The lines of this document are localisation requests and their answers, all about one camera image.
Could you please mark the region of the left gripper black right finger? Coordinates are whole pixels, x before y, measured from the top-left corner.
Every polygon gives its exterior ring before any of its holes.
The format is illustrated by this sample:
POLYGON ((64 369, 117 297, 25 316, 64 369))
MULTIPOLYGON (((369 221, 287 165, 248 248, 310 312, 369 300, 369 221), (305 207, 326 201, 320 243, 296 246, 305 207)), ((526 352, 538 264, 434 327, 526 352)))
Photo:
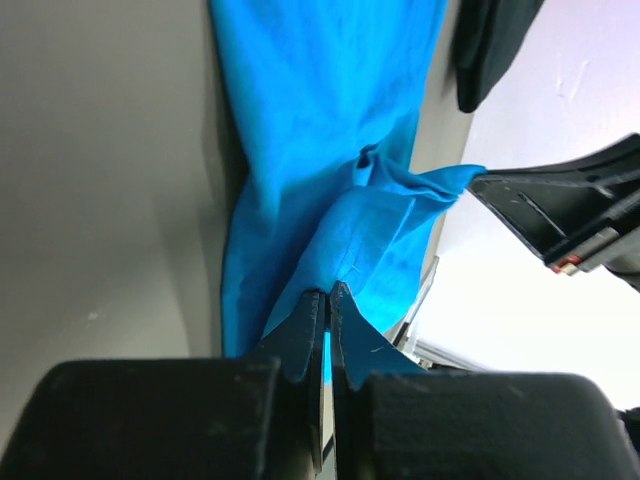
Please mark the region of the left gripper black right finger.
POLYGON ((334 449, 338 479, 398 479, 389 448, 377 445, 376 428, 386 434, 390 415, 377 405, 395 376, 427 371, 398 351, 362 315, 349 286, 336 282, 329 294, 329 331, 334 406, 334 449))

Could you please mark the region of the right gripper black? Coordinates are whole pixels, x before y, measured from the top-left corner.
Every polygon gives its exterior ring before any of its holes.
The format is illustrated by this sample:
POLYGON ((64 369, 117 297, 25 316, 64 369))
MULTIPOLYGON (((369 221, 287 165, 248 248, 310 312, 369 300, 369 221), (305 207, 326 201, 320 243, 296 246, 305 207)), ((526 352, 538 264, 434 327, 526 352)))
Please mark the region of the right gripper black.
POLYGON ((534 174, 477 177, 470 192, 544 265, 571 276, 602 266, 639 289, 639 135, 534 174))

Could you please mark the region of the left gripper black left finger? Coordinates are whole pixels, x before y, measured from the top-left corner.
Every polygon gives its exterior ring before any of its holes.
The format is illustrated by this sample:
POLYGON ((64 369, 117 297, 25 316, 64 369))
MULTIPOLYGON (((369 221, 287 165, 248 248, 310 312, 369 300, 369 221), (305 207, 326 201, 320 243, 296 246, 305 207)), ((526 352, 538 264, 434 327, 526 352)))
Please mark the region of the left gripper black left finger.
POLYGON ((325 295, 305 292, 242 362, 242 473, 319 473, 323 440, 325 295))

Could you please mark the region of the blue t shirt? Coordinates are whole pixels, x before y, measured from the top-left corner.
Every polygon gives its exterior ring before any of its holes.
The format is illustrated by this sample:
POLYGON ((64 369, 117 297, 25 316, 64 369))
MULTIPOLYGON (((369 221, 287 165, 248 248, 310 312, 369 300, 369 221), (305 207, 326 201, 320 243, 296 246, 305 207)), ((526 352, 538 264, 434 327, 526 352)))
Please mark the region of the blue t shirt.
POLYGON ((443 1, 215 1, 248 162, 222 282, 223 351, 249 353, 307 290, 346 283, 385 332, 412 306, 435 221, 477 165, 409 169, 443 1))

